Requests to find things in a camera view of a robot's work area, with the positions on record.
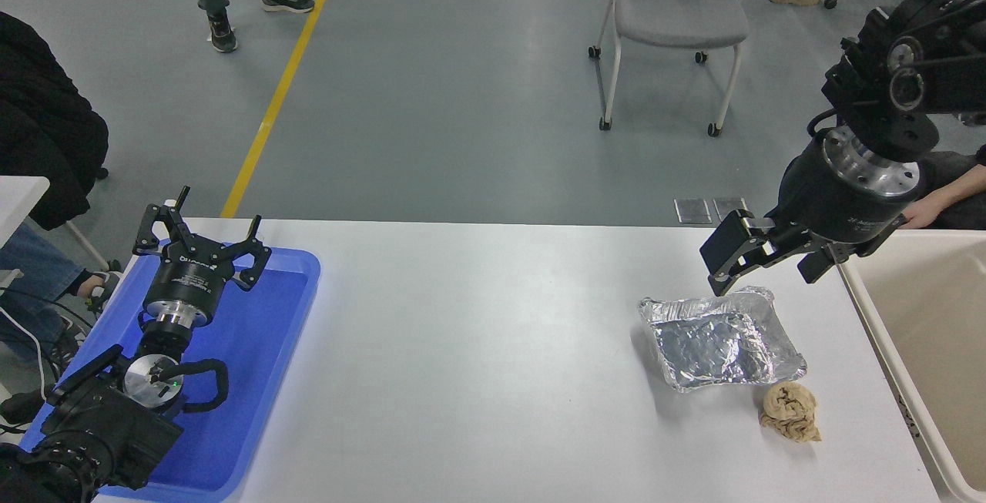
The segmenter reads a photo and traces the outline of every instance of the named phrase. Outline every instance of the silver cylinder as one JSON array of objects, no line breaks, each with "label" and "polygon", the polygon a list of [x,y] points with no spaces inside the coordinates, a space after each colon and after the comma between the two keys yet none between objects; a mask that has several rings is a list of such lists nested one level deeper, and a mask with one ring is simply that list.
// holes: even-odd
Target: silver cylinder
[{"label": "silver cylinder", "polygon": [[847,126],[825,135],[824,159],[846,183],[880,197],[897,197],[918,185],[917,163],[896,163],[870,151]]},{"label": "silver cylinder", "polygon": [[155,300],[148,304],[147,311],[159,323],[179,324],[188,330],[206,323],[205,314],[198,307],[181,300]]},{"label": "silver cylinder", "polygon": [[184,376],[175,376],[166,381],[152,381],[151,377],[161,373],[165,367],[178,363],[166,355],[144,355],[133,361],[123,375],[123,391],[138,404],[156,408],[171,401],[182,391]]}]

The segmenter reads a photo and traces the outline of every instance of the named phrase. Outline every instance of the aluminum foil tray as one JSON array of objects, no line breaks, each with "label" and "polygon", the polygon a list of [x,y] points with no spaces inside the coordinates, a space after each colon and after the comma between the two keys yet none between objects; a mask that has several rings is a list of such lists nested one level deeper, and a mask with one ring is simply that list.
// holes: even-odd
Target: aluminum foil tray
[{"label": "aluminum foil tray", "polygon": [[768,289],[746,287],[724,297],[644,299],[665,381],[680,393],[715,384],[775,384],[807,372],[774,310]]}]

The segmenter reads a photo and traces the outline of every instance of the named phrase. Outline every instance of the white table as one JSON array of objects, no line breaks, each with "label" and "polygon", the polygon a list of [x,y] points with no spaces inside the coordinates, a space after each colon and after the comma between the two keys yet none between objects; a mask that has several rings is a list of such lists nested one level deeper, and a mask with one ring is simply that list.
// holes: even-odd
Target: white table
[{"label": "white table", "polygon": [[0,176],[0,246],[7,243],[47,189],[45,177]]},{"label": "white table", "polygon": [[[219,240],[247,230],[189,224]],[[712,230],[260,232],[316,254],[323,275],[230,501],[937,500],[835,272],[807,286],[789,260],[747,276],[775,293],[809,363],[824,441],[795,444],[758,424],[763,388],[677,394],[645,370],[636,304],[711,295],[698,246]]]}]

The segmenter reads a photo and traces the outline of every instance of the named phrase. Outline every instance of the metal plate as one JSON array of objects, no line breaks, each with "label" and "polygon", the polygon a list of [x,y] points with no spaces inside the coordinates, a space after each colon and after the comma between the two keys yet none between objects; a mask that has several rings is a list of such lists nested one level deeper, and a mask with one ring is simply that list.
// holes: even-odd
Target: metal plate
[{"label": "metal plate", "polygon": [[680,223],[712,223],[705,199],[675,199],[675,210]]},{"label": "metal plate", "polygon": [[712,199],[712,204],[715,205],[716,214],[719,215],[720,222],[726,218],[726,214],[736,209],[750,210],[746,208],[746,201],[742,197],[716,197]]}]

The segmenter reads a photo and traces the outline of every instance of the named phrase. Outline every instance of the white bin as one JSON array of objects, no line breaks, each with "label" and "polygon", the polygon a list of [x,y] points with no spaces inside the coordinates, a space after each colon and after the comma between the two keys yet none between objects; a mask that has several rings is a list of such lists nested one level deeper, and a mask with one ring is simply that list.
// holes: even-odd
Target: white bin
[{"label": "white bin", "polygon": [[986,232],[901,230],[840,271],[939,493],[986,502]]}]

